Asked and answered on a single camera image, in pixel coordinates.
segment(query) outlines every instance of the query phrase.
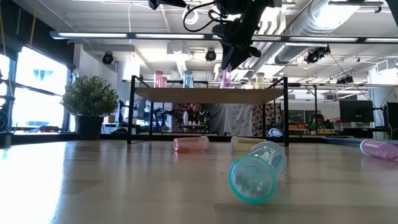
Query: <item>black pot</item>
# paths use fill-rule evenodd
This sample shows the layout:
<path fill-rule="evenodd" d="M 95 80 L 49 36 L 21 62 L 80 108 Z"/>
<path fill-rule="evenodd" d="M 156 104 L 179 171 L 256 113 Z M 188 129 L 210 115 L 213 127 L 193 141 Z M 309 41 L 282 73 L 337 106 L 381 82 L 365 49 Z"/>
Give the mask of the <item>black pot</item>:
<path fill-rule="evenodd" d="M 103 121 L 103 117 L 75 116 L 76 133 L 82 140 L 97 140 Z"/>

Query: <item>potted plant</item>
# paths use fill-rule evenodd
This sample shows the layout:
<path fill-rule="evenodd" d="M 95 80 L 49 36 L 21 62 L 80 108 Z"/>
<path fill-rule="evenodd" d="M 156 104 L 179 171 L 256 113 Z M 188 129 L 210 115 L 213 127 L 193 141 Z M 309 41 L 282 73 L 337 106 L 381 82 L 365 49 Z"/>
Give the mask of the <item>potted plant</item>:
<path fill-rule="evenodd" d="M 99 139 L 105 116 L 118 107 L 119 96 L 103 77 L 80 76 L 65 86 L 61 104 L 75 115 L 76 133 L 81 139 Z"/>

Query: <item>blue plastic cup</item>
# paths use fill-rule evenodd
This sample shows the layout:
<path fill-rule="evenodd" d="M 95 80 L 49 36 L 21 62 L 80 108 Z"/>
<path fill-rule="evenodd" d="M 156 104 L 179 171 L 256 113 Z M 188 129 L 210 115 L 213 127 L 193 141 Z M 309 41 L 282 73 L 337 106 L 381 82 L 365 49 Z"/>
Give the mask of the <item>blue plastic cup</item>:
<path fill-rule="evenodd" d="M 232 164 L 229 184 L 245 202 L 262 203 L 272 196 L 285 169 L 284 149 L 274 142 L 262 142 Z"/>

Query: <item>green plant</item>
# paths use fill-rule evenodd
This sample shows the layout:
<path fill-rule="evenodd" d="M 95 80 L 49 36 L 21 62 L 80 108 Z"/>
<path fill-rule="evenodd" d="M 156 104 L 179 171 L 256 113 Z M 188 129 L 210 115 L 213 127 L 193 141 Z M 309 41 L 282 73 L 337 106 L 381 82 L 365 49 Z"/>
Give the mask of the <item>green plant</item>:
<path fill-rule="evenodd" d="M 102 117 L 116 110 L 118 99 L 103 77 L 83 75 L 65 86 L 61 104 L 73 115 Z"/>

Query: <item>wooden shelf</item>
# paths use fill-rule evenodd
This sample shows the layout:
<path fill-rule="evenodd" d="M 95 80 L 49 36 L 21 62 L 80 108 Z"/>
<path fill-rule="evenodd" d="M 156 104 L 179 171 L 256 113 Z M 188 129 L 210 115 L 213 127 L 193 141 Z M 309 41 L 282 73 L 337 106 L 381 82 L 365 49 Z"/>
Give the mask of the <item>wooden shelf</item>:
<path fill-rule="evenodd" d="M 242 90 L 219 88 L 136 88 L 135 93 L 151 102 L 266 104 L 284 94 L 283 90 Z"/>

